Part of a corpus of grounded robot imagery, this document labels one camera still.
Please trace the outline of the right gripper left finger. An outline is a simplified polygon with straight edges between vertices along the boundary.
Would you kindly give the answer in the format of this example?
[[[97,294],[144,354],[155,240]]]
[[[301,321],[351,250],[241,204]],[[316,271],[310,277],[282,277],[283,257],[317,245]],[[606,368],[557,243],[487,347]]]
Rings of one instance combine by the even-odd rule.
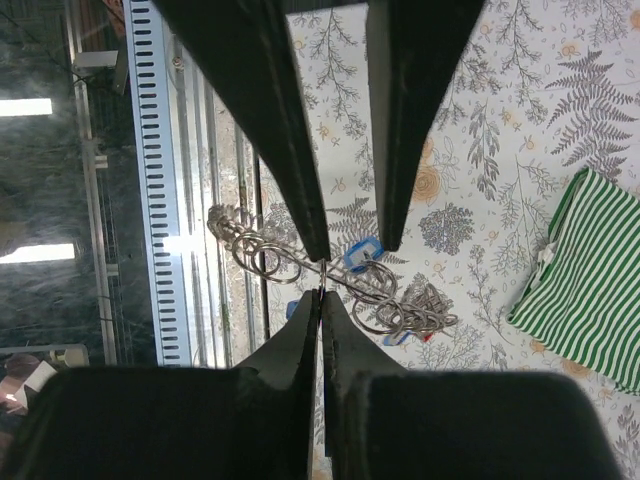
[[[230,369],[74,368],[35,396],[5,479],[306,479],[320,295]]]

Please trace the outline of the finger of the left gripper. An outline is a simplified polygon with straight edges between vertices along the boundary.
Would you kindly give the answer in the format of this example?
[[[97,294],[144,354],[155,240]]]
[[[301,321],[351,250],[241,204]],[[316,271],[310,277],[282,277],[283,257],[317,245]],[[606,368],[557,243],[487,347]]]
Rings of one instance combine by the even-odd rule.
[[[281,2],[155,6],[268,167],[310,259],[329,259],[320,182]]]
[[[483,8],[477,0],[368,4],[372,159],[387,251],[401,245],[426,137]]]

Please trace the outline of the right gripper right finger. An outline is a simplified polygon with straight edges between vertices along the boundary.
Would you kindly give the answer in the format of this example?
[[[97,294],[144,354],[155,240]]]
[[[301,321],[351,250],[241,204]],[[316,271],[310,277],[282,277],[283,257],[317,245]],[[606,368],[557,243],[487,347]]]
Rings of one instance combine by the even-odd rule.
[[[337,479],[618,479],[586,395],[540,371],[408,370],[322,301],[326,450]]]

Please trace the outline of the key with blue tag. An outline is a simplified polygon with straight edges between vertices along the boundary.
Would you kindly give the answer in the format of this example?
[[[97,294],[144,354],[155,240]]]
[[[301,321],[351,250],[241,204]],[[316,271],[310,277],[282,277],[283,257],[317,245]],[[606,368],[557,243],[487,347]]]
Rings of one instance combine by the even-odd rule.
[[[347,270],[360,273],[368,268],[370,261],[377,261],[384,253],[381,242],[375,236],[369,236],[349,247],[343,260]]]

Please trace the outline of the blue key tag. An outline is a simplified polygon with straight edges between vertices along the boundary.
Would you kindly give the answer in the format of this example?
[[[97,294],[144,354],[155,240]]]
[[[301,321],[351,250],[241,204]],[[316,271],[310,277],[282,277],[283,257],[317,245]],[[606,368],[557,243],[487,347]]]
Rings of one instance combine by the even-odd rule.
[[[286,320],[290,320],[292,318],[298,304],[299,304],[298,300],[289,301],[287,303],[286,315],[285,315]]]

